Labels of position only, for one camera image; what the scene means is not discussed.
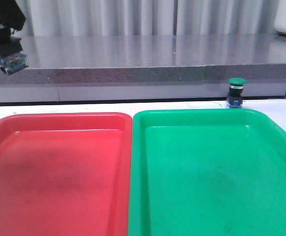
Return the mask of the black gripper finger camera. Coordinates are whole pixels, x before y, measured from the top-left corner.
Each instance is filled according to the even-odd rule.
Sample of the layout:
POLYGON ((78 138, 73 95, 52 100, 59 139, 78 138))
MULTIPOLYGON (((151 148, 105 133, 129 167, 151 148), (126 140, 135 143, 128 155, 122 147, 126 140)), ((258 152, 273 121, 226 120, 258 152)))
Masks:
POLYGON ((26 17, 15 0, 0 0, 0 23, 15 30, 22 30, 26 17))

